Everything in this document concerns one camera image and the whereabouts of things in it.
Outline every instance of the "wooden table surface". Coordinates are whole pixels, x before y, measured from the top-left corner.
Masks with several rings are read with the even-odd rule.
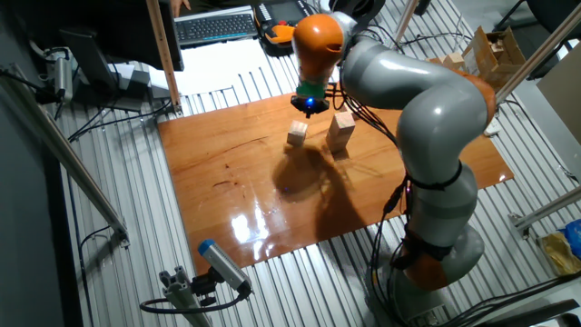
[[[395,133],[401,111],[374,111]],[[333,157],[325,145],[333,114],[306,119],[285,94],[159,125],[199,273],[209,267],[197,251],[208,238],[247,266],[380,219],[404,175],[399,152],[357,121],[347,151]],[[309,125],[303,148],[286,145],[292,120]],[[478,188],[513,178],[484,136],[461,160],[475,172]]]

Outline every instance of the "gray robotic arm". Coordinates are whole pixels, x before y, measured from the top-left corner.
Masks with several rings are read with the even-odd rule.
[[[346,94],[362,104],[403,110],[397,140],[412,181],[406,238],[445,255],[434,258],[422,246],[404,243],[403,252],[414,259],[399,268],[425,291],[455,282],[484,251],[478,233],[467,226],[476,208],[476,179],[459,155],[485,130],[491,117],[489,93],[482,89],[492,91],[473,78],[390,51],[367,37],[349,49],[341,80]]]
[[[433,291],[466,274],[484,250],[467,226],[478,188],[459,155],[492,119],[494,92],[475,76],[397,54],[369,37],[351,40],[352,26],[338,13],[298,23],[293,47],[300,80],[291,102],[307,117],[326,110],[320,97],[342,58],[345,94],[371,107],[403,110],[397,142],[411,181],[411,219],[394,265],[413,285]]]

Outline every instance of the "wooden post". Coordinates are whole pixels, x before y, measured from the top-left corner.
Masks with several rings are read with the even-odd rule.
[[[176,112],[182,110],[182,102],[180,100],[180,93],[178,92],[178,84],[175,82],[175,74],[173,73],[172,56],[170,55],[170,46],[167,45],[167,38],[165,37],[165,28],[163,28],[162,12],[160,11],[160,3],[158,0],[146,0],[149,17],[152,20],[153,33],[155,34],[155,41],[157,42],[157,49],[162,58],[163,71],[167,79],[167,85],[170,89],[170,97],[172,98],[173,109]]]

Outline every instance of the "gray floor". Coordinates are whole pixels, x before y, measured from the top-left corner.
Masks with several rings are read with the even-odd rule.
[[[381,24],[395,30],[404,6],[403,0],[388,2],[379,14]],[[435,0],[426,15],[412,19],[404,39],[453,31],[458,19],[459,12],[451,0]],[[453,40],[444,37],[413,44],[406,51],[424,60],[448,54],[453,46]],[[259,66],[240,73],[227,89],[185,94],[182,115],[203,114],[293,92],[298,79],[293,55],[280,58],[261,55],[258,60]],[[209,58],[208,64],[219,63]],[[149,113],[159,105],[144,104],[143,111]],[[492,296],[524,290],[553,277],[535,241],[523,241],[514,233],[507,215],[530,213],[576,185],[554,168],[557,163],[553,148],[543,142],[543,134],[535,132],[533,126],[537,123],[523,113],[517,106],[501,105],[498,120],[503,131],[492,142],[515,173],[515,179],[478,192],[478,206],[469,223],[483,236],[486,251],[475,269],[445,289],[448,303],[435,311],[440,322]],[[70,135],[96,114],[98,121],[105,122],[136,115],[107,109],[66,108],[58,123],[64,134]],[[159,119],[180,116],[168,114]],[[87,242],[83,249],[95,325],[185,326],[183,317],[139,310],[140,302],[162,296],[158,272],[171,271],[176,265],[183,265],[190,275],[195,272],[155,121],[134,119],[110,124],[86,134],[73,147],[114,208],[123,215],[131,241],[129,248],[121,248],[115,245],[111,232],[106,231]],[[103,219],[86,196],[64,179],[65,190],[69,187],[73,190],[73,197],[67,192],[65,196],[69,224],[74,224],[74,203],[81,237],[103,227]],[[581,207],[571,205],[535,223],[533,232],[552,233],[580,215]],[[388,221],[382,234],[386,250],[393,251],[398,245],[404,222],[404,217]],[[365,287],[371,241],[377,230],[377,225],[371,225],[243,268],[255,293],[247,302],[209,314],[214,326],[392,325],[381,310],[369,307]],[[78,255],[74,254],[77,271]],[[80,277],[78,284],[84,324],[89,326]],[[219,303],[225,303],[235,293],[222,285],[215,295]]]

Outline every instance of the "yellow object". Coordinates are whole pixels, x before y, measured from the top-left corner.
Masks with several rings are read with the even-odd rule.
[[[581,260],[573,255],[571,246],[562,233],[552,233],[543,237],[541,247],[551,259],[559,275],[581,271]]]

